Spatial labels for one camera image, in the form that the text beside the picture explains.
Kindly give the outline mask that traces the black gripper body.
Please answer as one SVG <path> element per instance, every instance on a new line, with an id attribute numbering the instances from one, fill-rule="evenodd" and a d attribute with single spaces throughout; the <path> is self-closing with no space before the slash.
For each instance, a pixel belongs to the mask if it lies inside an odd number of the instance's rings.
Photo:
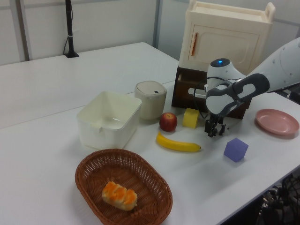
<path id="1" fill-rule="evenodd" d="M 217 124 L 223 125 L 223 123 L 224 123 L 224 118 L 223 117 L 214 115 L 212 113 L 209 115 L 209 119 L 206 120 L 206 126 L 207 127 L 215 127 Z"/>

